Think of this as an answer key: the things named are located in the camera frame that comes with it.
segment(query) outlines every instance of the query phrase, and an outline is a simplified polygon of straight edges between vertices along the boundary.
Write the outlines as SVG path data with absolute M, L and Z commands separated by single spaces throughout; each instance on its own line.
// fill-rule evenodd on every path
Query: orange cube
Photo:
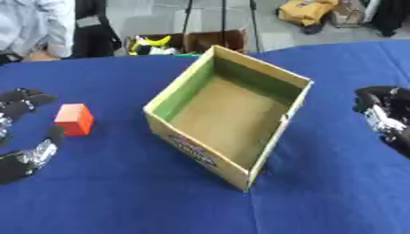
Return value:
M 54 123 L 64 129 L 66 135 L 88 135 L 93 117 L 84 104 L 64 104 Z

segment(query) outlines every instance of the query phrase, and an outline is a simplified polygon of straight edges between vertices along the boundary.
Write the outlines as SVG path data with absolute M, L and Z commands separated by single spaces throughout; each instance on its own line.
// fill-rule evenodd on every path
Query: green box lining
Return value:
M 290 107 L 295 98 L 302 91 L 297 86 L 275 79 L 257 70 L 224 58 L 210 59 L 178 90 L 162 101 L 154 110 L 154 114 L 170 122 L 184 108 L 184 106 L 210 81 L 214 72 L 220 73 L 225 79 L 269 96 L 276 101 Z

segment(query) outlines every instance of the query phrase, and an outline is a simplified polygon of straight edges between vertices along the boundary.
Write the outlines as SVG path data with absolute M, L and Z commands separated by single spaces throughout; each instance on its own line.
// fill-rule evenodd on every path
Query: black bag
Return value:
M 391 37 L 402 26 L 410 13 L 408 0 L 382 0 L 377 8 L 372 25 L 382 32 L 384 37 Z
M 106 7 L 106 0 L 76 0 L 76 19 L 95 16 L 100 25 L 76 26 L 73 58 L 113 56 L 113 53 L 122 47 L 123 43 L 106 15 Z

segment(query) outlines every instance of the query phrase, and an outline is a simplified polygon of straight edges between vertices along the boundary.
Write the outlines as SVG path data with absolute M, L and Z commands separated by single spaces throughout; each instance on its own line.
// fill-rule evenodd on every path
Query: open box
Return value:
M 221 43 L 221 32 L 191 32 L 187 34 L 173 33 L 173 34 L 151 34 L 139 35 L 142 38 L 149 38 L 151 40 L 159 40 L 166 36 L 171 36 L 167 43 L 169 48 L 176 48 L 182 53 L 204 53 L 212 45 L 219 45 Z M 246 30 L 226 30 L 225 31 L 225 47 L 243 53 L 246 44 Z M 127 37 L 125 39 L 125 48 L 128 54 L 132 50 L 131 47 L 135 43 L 135 37 Z
M 247 190 L 312 83 L 213 46 L 144 111 L 153 133 Z

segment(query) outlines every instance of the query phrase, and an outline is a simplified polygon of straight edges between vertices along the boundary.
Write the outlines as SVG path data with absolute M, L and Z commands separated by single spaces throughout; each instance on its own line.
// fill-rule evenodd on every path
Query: box label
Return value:
M 216 167 L 215 161 L 209 156 L 205 149 L 200 147 L 199 145 L 193 143 L 191 140 L 183 137 L 183 136 L 176 136 L 170 135 L 169 139 L 183 152 L 191 155 L 196 161 L 210 166 Z

